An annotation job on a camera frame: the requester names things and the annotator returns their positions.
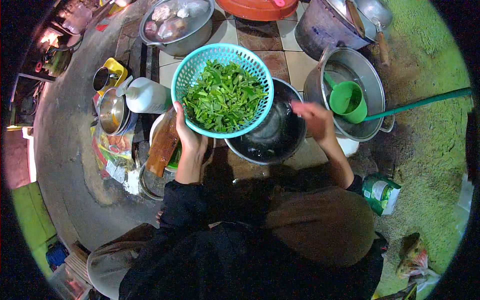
wall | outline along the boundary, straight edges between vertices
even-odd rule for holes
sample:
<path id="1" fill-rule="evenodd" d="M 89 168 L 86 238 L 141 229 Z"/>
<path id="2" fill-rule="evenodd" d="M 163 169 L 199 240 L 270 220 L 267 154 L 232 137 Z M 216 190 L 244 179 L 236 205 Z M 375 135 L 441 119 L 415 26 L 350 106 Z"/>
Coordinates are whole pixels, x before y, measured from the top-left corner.
<path id="1" fill-rule="evenodd" d="M 5 132 L 1 153 L 8 188 L 16 189 L 29 184 L 27 140 L 23 138 L 21 130 Z"/>

green hose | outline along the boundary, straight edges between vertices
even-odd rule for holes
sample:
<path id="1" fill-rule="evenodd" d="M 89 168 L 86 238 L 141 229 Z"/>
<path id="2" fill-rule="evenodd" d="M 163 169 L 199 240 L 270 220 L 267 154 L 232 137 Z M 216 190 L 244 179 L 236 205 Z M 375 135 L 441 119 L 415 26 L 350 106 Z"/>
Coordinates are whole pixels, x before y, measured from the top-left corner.
<path id="1" fill-rule="evenodd" d="M 407 110 L 407 109 L 416 108 L 416 107 L 419 107 L 419 106 L 422 106 L 422 105 L 426 105 L 426 104 L 429 104 L 429 103 L 432 103 L 432 102 L 446 100 L 446 99 L 450 99 L 450 98 L 468 96 L 468 95 L 471 95 L 471 94 L 472 94 L 472 89 L 470 87 L 464 87 L 464 88 L 461 88 L 461 89 L 458 89 L 458 90 L 455 90 L 455 91 L 446 92 L 446 93 L 443 93 L 443 94 L 440 94 L 440 95 L 435 95 L 435 96 L 432 96 L 432 97 L 428 97 L 428 98 L 419 100 L 419 101 L 414 102 L 414 103 L 410 103 L 410 104 L 407 104 L 407 105 L 404 105 L 404 106 L 400 106 L 399 108 L 394 108 L 392 110 L 387 110 L 387 111 L 384 111 L 384 112 L 376 114 L 376 115 L 367 116 L 363 121 L 364 122 L 371 121 L 371 120 L 379 119 L 379 118 L 382 118 L 382 117 L 390 116 L 390 115 L 396 114 L 398 112 L 401 112 L 401 111 L 404 111 L 404 110 Z"/>

hand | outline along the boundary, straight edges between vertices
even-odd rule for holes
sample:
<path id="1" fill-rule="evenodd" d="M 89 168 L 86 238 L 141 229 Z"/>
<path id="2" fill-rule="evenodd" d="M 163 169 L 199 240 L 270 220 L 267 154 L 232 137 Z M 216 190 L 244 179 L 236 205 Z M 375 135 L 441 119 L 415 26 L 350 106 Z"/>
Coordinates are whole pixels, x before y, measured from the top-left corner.
<path id="1" fill-rule="evenodd" d="M 337 143 L 333 113 L 317 103 L 301 103 L 292 101 L 293 112 L 302 117 L 307 123 L 308 131 L 320 147 L 328 147 Z"/>
<path id="2" fill-rule="evenodd" d="M 203 158 L 207 150 L 208 137 L 193 132 L 193 130 L 187 126 L 183 107 L 178 101 L 174 102 L 173 106 L 177 111 L 177 133 L 181 141 L 182 155 L 186 153 L 188 155 L 198 155 Z"/>
<path id="3" fill-rule="evenodd" d="M 207 150 L 208 137 L 188 128 L 182 105 L 179 102 L 174 102 L 173 105 L 177 111 L 177 133 L 182 147 L 175 180 L 183 184 L 196 183 L 200 181 L 202 160 Z"/>

chopped water spinach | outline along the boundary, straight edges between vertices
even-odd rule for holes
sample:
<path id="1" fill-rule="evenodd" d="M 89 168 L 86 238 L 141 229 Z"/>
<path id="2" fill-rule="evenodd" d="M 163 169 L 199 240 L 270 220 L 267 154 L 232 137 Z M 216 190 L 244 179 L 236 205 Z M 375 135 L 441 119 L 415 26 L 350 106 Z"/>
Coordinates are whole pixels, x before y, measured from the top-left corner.
<path id="1" fill-rule="evenodd" d="M 188 88 L 183 103 L 188 116 L 200 127 L 229 132 L 254 117 L 260 100 L 267 95 L 263 90 L 258 78 L 241 66 L 208 60 L 197 84 Z"/>

plastic bag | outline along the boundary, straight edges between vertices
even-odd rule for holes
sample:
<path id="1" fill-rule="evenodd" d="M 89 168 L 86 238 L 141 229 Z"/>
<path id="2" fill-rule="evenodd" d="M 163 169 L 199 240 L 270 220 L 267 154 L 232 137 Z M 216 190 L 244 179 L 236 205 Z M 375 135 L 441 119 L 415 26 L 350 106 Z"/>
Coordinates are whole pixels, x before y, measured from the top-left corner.
<path id="1" fill-rule="evenodd" d="M 428 267 L 428 254 L 423 241 L 418 240 L 409 248 L 396 270 L 399 278 L 409 278 L 409 285 L 416 283 L 417 292 L 435 284 L 440 276 Z"/>
<path id="2" fill-rule="evenodd" d="M 473 185 L 468 181 L 468 175 L 463 174 L 462 190 L 460 191 L 457 206 L 454 209 L 454 217 L 456 220 L 455 228 L 460 237 L 463 237 L 463 234 L 465 233 L 465 227 L 467 226 L 468 217 L 470 215 L 470 206 L 472 205 L 472 197 Z"/>
<path id="3" fill-rule="evenodd" d="M 156 37 L 162 42 L 168 42 L 181 37 L 185 33 L 186 21 L 175 17 L 163 22 L 158 29 Z"/>
<path id="4" fill-rule="evenodd" d="M 168 1 L 155 7 L 152 20 L 163 22 L 166 19 L 173 17 L 179 11 L 179 2 L 177 0 Z"/>
<path id="5" fill-rule="evenodd" d="M 145 35 L 149 39 L 155 38 L 155 34 L 158 30 L 158 26 L 156 25 L 155 21 L 148 21 L 145 23 Z"/>
<path id="6" fill-rule="evenodd" d="M 180 18 L 197 17 L 208 11 L 209 3 L 204 0 L 179 0 L 180 9 L 177 16 Z"/>

